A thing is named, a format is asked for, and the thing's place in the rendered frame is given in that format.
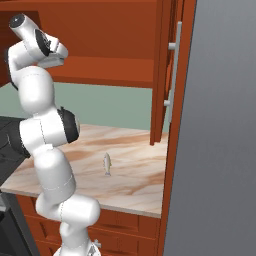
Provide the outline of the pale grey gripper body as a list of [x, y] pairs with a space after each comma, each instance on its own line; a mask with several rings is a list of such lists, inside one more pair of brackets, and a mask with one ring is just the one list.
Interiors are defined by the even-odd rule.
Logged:
[[64, 57], [59, 54], [50, 54], [48, 57], [45, 57], [43, 60], [38, 62], [38, 66], [44, 69], [62, 66], [64, 64]]

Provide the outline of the wooden cabinet door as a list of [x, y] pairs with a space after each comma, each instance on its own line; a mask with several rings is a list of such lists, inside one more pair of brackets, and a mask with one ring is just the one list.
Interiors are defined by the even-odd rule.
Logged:
[[150, 144], [161, 140], [163, 129], [164, 92], [168, 66], [168, 44], [173, 33], [177, 0], [157, 0], [152, 87]]

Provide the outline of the small raw fish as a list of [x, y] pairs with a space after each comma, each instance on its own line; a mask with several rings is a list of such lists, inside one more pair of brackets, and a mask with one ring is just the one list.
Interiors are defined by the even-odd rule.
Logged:
[[110, 173], [111, 166], [112, 166], [112, 163], [111, 163], [110, 155], [108, 153], [105, 153], [104, 159], [103, 159], [103, 167], [106, 175], [111, 175]]

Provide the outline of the black hob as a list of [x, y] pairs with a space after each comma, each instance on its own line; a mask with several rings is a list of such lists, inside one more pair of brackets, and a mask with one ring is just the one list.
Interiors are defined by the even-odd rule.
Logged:
[[15, 152], [7, 138], [7, 132], [15, 122], [23, 118], [0, 116], [0, 186], [21, 165], [25, 157]]

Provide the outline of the tall wooden side panel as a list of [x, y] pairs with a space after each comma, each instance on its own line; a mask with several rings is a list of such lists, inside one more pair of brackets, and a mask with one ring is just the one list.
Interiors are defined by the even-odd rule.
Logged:
[[162, 200], [162, 213], [159, 229], [158, 248], [156, 256], [164, 256], [167, 224], [170, 212], [170, 199], [174, 179], [174, 169], [177, 154], [178, 138], [182, 116], [182, 107], [187, 78], [187, 68], [191, 49], [191, 38], [197, 0], [184, 0], [182, 14], [181, 41], [177, 65], [176, 89], [174, 92], [172, 122], [169, 126], [166, 170]]

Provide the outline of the wide wooden drawer front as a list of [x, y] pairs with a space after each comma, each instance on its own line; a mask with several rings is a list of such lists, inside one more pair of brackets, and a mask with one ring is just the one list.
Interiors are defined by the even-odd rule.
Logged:
[[[34, 197], [17, 195], [16, 198], [18, 199], [18, 202], [25, 216], [36, 217], [45, 220], [45, 217], [38, 215], [36, 212], [36, 199]], [[124, 232], [138, 232], [139, 216], [102, 209], [99, 220], [94, 224], [94, 227], [99, 229], [111, 229]]]

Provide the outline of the dark oven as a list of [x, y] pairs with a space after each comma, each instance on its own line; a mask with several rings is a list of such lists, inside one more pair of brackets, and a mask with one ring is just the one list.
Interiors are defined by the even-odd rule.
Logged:
[[14, 194], [0, 191], [0, 256], [40, 256]]

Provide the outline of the grey fridge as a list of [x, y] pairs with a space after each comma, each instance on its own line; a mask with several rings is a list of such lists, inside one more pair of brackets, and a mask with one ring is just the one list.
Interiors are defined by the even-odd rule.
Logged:
[[256, 0], [197, 0], [164, 256], [256, 256]]

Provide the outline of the narrow wooden drawer front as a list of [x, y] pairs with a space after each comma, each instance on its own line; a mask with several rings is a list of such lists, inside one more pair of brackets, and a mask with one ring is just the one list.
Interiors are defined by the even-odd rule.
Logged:
[[138, 233], [142, 237], [155, 239], [159, 235], [160, 219], [148, 216], [140, 216]]

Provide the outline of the low wooden drawer front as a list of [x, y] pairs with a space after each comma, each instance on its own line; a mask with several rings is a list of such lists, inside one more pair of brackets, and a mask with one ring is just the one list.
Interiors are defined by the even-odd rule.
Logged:
[[[88, 233], [91, 240], [98, 240], [101, 244], [102, 256], [156, 256], [157, 254], [155, 239], [92, 228]], [[61, 246], [59, 235], [46, 236], [43, 231], [33, 231], [32, 234], [42, 256], [53, 256]]]

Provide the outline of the wooden wall cabinet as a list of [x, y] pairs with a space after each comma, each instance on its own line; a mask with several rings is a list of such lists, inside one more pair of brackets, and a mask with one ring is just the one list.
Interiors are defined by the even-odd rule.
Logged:
[[68, 49], [56, 82], [151, 88], [156, 0], [0, 0], [0, 20], [24, 13]]

